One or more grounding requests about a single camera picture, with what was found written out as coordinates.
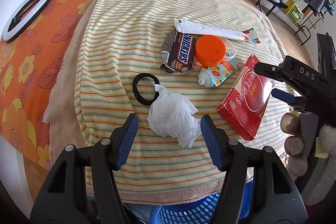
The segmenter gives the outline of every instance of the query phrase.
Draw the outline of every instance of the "orange lid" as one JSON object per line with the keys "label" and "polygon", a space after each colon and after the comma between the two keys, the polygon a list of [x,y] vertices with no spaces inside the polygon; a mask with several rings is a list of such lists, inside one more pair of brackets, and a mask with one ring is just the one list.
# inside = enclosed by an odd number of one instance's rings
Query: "orange lid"
{"label": "orange lid", "polygon": [[203,67],[217,66],[225,54],[224,42],[215,35],[204,35],[196,42],[195,57]]}

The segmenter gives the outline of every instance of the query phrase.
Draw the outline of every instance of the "screw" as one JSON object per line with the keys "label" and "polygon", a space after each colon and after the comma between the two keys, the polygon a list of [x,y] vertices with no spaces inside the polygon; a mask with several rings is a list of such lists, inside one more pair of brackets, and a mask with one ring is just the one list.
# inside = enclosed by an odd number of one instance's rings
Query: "screw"
{"label": "screw", "polygon": [[65,147],[65,151],[72,151],[74,149],[74,146],[72,144],[68,144],[66,147]]}
{"label": "screw", "polygon": [[267,146],[265,146],[265,151],[268,152],[268,153],[272,153],[273,148],[267,145]]}
{"label": "screw", "polygon": [[231,139],[231,140],[229,140],[229,144],[230,145],[237,145],[238,141],[236,139]]}
{"label": "screw", "polygon": [[101,142],[102,145],[108,145],[111,141],[110,141],[110,139],[105,138],[105,139],[102,139],[100,142]]}

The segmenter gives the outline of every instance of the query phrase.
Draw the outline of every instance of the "black ring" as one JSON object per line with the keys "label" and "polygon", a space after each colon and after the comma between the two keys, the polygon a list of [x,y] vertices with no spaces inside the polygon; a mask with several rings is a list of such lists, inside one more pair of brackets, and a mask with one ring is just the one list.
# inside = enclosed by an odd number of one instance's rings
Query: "black ring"
{"label": "black ring", "polygon": [[158,91],[156,91],[155,95],[154,95],[154,98],[152,100],[147,100],[144,97],[142,97],[140,95],[140,92],[139,92],[138,88],[137,88],[137,84],[144,77],[152,78],[154,80],[154,83],[158,84],[158,85],[160,84],[160,82],[159,82],[159,80],[158,80],[158,78],[156,76],[154,76],[154,75],[152,75],[150,73],[140,73],[133,80],[133,84],[132,85],[133,85],[133,92],[134,92],[135,98],[137,99],[137,101],[140,104],[142,104],[144,106],[150,106],[159,97],[160,93]]}

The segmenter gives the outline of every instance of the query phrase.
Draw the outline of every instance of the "red box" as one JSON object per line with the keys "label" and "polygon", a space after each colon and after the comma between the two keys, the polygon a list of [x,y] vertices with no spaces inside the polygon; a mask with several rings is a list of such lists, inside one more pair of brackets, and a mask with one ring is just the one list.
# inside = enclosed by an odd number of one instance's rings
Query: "red box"
{"label": "red box", "polygon": [[258,62],[254,54],[247,59],[226,99],[217,107],[218,113],[246,141],[254,139],[273,87],[268,78],[254,72]]}

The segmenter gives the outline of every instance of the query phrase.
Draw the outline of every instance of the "striped cloth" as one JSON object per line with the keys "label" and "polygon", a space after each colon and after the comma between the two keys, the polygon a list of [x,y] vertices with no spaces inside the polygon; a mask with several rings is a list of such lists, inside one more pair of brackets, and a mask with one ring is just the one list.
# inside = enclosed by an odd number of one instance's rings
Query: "striped cloth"
{"label": "striped cloth", "polygon": [[[202,136],[191,149],[181,148],[177,139],[160,137],[149,129],[149,107],[138,103],[132,91],[134,77],[142,72],[156,75],[161,85],[187,96],[198,109],[195,117],[209,114],[230,138],[255,148],[271,145],[279,155],[285,153],[286,134],[280,130],[280,120],[289,110],[287,104],[270,98],[255,140],[246,142],[216,111],[239,72],[219,87],[207,89],[198,84],[199,64],[195,64],[195,70],[181,74],[160,69],[160,49],[174,30],[174,18],[234,30],[253,27],[260,44],[233,41],[241,67],[252,53],[262,62],[278,65],[283,61],[282,43],[269,20],[244,0],[98,0],[79,52],[75,107],[89,145],[109,137],[129,113],[138,115],[139,130],[127,162],[114,173],[122,199],[126,194],[133,194],[136,200],[144,193],[195,189],[224,177],[212,164]],[[276,87],[290,89],[282,83],[276,83]],[[154,83],[150,80],[141,80],[138,89],[145,98],[154,96]],[[92,185],[90,171],[87,183]],[[184,200],[182,196],[176,203]]]}

